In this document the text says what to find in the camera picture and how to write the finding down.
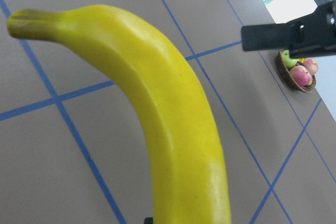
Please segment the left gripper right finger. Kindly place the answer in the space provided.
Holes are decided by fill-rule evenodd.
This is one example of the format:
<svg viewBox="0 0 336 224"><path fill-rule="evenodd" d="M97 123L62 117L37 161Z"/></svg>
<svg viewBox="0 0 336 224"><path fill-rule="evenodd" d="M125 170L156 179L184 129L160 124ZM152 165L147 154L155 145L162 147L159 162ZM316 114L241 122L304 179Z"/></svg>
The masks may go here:
<svg viewBox="0 0 336 224"><path fill-rule="evenodd" d="M335 1L287 23L243 26L241 40L244 51L285 49L291 58L334 56Z"/></svg>

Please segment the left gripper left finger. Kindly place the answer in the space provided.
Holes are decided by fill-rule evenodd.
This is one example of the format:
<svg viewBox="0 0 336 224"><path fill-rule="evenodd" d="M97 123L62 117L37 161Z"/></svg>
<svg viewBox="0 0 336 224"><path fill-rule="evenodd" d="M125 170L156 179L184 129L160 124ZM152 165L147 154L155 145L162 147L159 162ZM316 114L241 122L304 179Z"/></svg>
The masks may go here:
<svg viewBox="0 0 336 224"><path fill-rule="evenodd" d="M146 217L144 219L144 224L153 224L153 218L152 217Z"/></svg>

